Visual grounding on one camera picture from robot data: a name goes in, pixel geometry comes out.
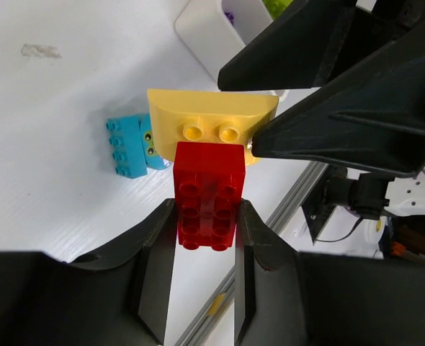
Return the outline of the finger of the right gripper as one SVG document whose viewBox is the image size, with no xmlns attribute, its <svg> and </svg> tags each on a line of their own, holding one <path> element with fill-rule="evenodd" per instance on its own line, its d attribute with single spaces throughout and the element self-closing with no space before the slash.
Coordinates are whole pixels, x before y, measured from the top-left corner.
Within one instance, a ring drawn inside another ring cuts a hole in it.
<svg viewBox="0 0 425 346">
<path fill-rule="evenodd" d="M 321 87 L 406 32 L 404 1 L 294 1 L 218 74 L 227 92 Z"/>
<path fill-rule="evenodd" d="M 425 166 L 425 33 L 411 32 L 283 112 L 255 156 L 411 177 Z"/>
</svg>

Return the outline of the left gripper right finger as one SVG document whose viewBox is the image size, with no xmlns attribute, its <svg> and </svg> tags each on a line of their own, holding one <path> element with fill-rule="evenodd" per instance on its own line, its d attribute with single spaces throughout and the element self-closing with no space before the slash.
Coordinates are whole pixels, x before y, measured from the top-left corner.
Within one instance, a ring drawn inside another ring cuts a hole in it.
<svg viewBox="0 0 425 346">
<path fill-rule="evenodd" d="M 425 264 L 296 252 L 307 345 L 425 345 Z"/>
</svg>

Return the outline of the teal character lego figure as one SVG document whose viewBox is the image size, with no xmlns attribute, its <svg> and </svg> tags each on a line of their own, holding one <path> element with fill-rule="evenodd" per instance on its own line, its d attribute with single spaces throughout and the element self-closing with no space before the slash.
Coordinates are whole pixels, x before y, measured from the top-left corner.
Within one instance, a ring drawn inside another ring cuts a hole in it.
<svg viewBox="0 0 425 346">
<path fill-rule="evenodd" d="M 105 126 L 118 175 L 137 179 L 147 175 L 148 169 L 164 170 L 171 165 L 155 149 L 148 113 L 108 118 Z"/>
</svg>

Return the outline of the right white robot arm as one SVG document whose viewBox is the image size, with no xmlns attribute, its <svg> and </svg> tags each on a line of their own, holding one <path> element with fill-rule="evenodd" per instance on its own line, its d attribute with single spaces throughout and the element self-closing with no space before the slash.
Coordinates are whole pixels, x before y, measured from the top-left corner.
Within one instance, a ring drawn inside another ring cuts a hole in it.
<svg viewBox="0 0 425 346">
<path fill-rule="evenodd" d="M 294 1 L 218 74 L 222 91 L 311 88 L 259 129 L 259 158 L 358 169 L 324 200 L 364 218 L 425 215 L 425 1 Z"/>
</svg>

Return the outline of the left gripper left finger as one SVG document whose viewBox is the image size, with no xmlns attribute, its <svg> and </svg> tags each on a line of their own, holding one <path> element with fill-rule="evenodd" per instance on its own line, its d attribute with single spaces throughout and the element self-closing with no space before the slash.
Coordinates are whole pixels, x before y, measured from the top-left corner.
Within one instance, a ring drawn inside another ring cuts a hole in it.
<svg viewBox="0 0 425 346">
<path fill-rule="evenodd" d="M 0 345 L 162 345 L 176 206 L 72 262 L 0 252 Z"/>
</svg>

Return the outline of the pale yellow curved lego brick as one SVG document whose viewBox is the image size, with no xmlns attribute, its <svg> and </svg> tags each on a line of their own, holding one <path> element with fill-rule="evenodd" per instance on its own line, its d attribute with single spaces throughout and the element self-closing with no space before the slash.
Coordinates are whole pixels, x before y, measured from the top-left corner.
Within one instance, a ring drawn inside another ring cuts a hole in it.
<svg viewBox="0 0 425 346">
<path fill-rule="evenodd" d="M 274 119 L 279 97 L 267 93 L 149 89 L 153 142 L 158 154 L 173 161 L 178 142 L 242 145 L 246 165 L 253 135 Z"/>
</svg>

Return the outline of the red long lego brick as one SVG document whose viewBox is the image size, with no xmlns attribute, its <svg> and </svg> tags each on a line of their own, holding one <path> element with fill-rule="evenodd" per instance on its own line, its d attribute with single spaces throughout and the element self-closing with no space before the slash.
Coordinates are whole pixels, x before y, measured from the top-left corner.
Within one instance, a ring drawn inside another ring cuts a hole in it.
<svg viewBox="0 0 425 346">
<path fill-rule="evenodd" d="M 188 250 L 225 251 L 233 244 L 246 176 L 244 147 L 179 142 L 174 194 L 179 243 Z"/>
</svg>

